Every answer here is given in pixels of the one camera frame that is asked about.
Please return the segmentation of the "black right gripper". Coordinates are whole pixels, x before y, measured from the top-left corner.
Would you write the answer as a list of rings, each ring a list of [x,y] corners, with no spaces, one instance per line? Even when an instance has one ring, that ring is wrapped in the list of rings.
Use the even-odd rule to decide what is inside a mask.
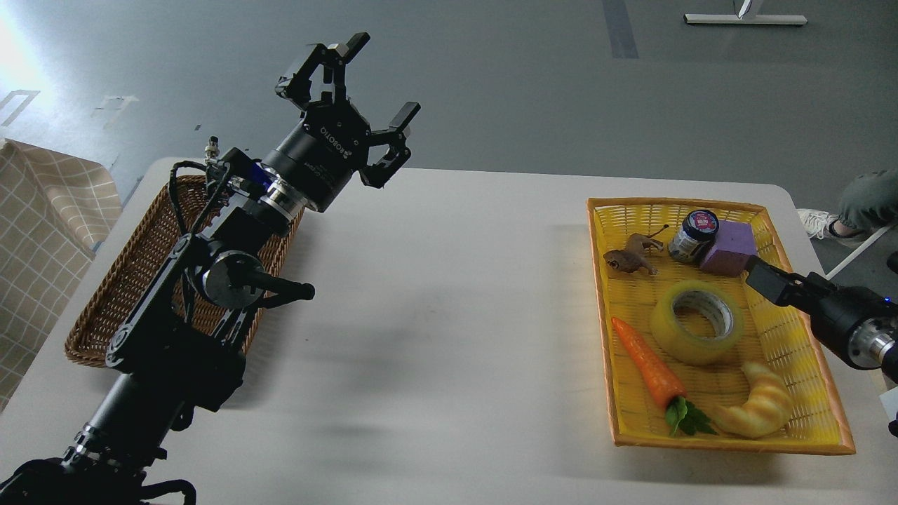
[[[862,285],[836,285],[817,273],[808,278],[750,256],[745,283],[779,307],[812,303],[812,334],[855,370],[889,370],[890,301]],[[821,288],[821,293],[811,287]]]

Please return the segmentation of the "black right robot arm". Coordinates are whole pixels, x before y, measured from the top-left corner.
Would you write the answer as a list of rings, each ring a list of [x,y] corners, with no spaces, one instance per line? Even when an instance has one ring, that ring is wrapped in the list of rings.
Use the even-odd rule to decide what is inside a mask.
[[[745,282],[777,307],[805,314],[812,338],[853,370],[897,376],[897,307],[862,285],[838,285],[812,272],[783,271],[750,256]]]

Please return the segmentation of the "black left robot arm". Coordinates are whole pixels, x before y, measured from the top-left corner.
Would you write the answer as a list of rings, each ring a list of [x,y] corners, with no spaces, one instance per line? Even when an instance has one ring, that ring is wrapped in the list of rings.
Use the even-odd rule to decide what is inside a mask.
[[[169,431],[215,412],[243,383],[243,345],[263,309],[311,300],[314,286],[276,277],[260,251],[289,233],[304,210],[327,210],[353,175],[382,188],[410,159],[407,102],[385,129],[372,129],[347,97],[347,65],[370,35],[312,47],[279,77],[276,93],[300,109],[298,124],[265,157],[239,148],[204,163],[173,164],[168,194],[180,238],[110,340],[108,367],[121,376],[63,457],[24,463],[2,483],[4,504],[147,504],[188,480],[147,485],[167,457]]]

